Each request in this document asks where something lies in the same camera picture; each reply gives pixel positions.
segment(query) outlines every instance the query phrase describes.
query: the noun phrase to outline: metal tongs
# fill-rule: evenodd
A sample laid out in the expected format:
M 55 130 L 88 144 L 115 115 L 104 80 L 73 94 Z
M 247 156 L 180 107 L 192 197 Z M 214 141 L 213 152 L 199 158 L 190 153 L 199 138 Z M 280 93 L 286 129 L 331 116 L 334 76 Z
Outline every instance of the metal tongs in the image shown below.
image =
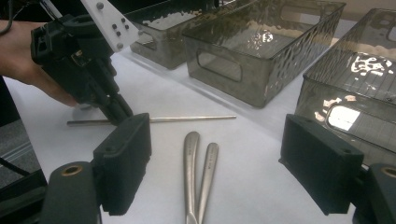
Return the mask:
M 184 193 L 186 200 L 186 224 L 203 223 L 207 198 L 209 196 L 216 168 L 216 161 L 219 154 L 218 144 L 211 143 L 207 146 L 200 200 L 197 210 L 195 206 L 195 158 L 198 142 L 199 134 L 197 132 L 187 134 L 184 140 Z

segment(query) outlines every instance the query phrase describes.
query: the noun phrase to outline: black 3d-printed part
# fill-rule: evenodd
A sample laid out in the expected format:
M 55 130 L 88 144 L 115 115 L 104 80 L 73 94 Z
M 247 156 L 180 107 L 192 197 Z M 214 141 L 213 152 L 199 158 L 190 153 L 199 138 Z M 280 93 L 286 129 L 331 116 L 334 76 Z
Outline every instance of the black 3d-printed part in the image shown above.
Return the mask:
M 325 215 L 347 213 L 363 154 L 312 120 L 287 115 L 281 159 Z
M 31 51 L 79 104 L 99 107 L 114 125 L 133 115 L 114 80 L 113 51 L 89 15 L 66 15 L 34 29 Z
M 93 152 L 92 166 L 104 211 L 111 216 L 128 211 L 150 156 L 149 114 L 123 121 Z
M 89 162 L 72 162 L 52 172 L 40 224 L 53 223 L 102 223 Z
M 377 223 L 396 223 L 396 167 L 371 165 L 365 183 Z

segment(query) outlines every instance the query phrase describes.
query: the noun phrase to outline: metal skewer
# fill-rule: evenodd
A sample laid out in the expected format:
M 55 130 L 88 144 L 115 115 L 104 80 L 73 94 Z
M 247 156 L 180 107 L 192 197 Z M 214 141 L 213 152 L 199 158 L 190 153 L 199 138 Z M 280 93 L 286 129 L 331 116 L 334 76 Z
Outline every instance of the metal skewer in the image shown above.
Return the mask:
M 195 116 L 195 117 L 173 117 L 173 118 L 151 118 L 150 123 L 160 122 L 176 122 L 176 121 L 194 121 L 194 120 L 212 120 L 212 119 L 236 119 L 235 115 L 226 116 Z M 107 119 L 93 119 L 93 120 L 70 120 L 67 121 L 69 127 L 79 126 L 97 126 L 97 125 L 110 125 Z

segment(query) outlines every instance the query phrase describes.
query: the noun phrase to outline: gray floor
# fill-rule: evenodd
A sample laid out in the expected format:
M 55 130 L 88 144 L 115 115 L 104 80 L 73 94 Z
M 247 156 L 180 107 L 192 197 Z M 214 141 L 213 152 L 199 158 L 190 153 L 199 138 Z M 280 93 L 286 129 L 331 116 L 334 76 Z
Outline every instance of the gray floor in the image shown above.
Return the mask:
M 0 127 L 0 157 L 31 173 L 40 169 L 21 120 Z M 0 189 L 22 178 L 0 165 Z

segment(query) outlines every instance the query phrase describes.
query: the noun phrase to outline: plastic storage bin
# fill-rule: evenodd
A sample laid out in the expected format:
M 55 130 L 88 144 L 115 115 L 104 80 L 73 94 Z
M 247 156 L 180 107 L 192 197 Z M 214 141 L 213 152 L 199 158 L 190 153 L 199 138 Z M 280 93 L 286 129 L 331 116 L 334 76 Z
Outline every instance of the plastic storage bin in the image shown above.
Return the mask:
M 396 165 L 396 11 L 373 9 L 304 74 L 295 114 Z
M 253 0 L 238 0 L 216 8 L 213 0 L 171 0 L 126 14 L 139 29 L 139 40 L 131 50 L 168 69 L 186 62 L 181 32 L 215 19 Z
M 264 107 L 330 46 L 344 3 L 261 0 L 183 36 L 189 74 Z

